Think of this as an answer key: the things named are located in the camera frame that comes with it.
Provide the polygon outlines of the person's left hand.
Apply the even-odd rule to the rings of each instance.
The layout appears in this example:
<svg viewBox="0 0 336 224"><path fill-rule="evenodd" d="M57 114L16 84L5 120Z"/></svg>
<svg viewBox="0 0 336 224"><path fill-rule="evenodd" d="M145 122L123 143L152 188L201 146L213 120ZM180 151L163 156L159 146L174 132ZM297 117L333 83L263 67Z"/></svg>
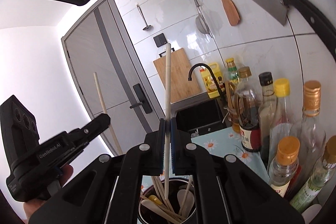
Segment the person's left hand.
<svg viewBox="0 0 336 224"><path fill-rule="evenodd" d="M67 164L62 168L63 175L59 179L60 186L63 186L73 175L74 168L73 166ZM24 220L24 223L29 223L30 217L44 204L46 201L40 200L40 199L33 199L28 202L25 202L23 204L23 209L26 214L26 218Z"/></svg>

